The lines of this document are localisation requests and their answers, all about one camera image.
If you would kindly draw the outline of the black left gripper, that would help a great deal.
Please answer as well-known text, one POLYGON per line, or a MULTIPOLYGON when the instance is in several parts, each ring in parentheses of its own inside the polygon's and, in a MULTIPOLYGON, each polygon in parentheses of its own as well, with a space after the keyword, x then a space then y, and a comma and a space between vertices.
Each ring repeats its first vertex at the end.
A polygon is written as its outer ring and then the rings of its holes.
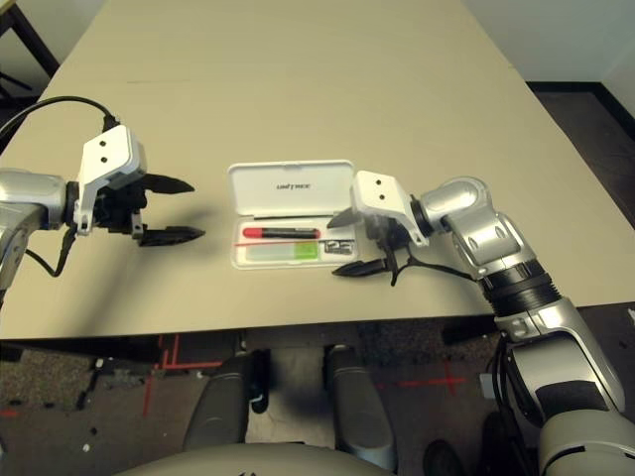
POLYGON ((140 247, 174 246, 195 240, 205 231, 189 226, 169 226, 165 229, 144 228, 141 210, 147 206, 145 189, 153 193, 178 194, 193 192, 194 187, 178 179, 161 175, 144 175, 120 188, 103 187, 93 207, 93 224, 109 233, 131 235, 139 239, 140 247))

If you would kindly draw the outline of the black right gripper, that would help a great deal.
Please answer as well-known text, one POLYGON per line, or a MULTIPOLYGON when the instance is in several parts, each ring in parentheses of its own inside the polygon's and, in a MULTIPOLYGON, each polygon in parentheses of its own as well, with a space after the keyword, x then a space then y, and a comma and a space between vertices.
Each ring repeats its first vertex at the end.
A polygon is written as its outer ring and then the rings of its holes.
MULTIPOLYGON (((340 228, 354 225, 358 222, 358 213, 353 207, 348 207, 334 215, 327 223, 327 228, 340 228)), ((390 272, 390 268, 397 268, 395 253, 406 249, 411 237, 403 225, 394 218, 370 217, 366 219, 366 236, 374 241, 378 248, 386 255, 386 259, 371 261, 354 261, 342 265, 332 271, 337 277, 367 277, 390 272)))

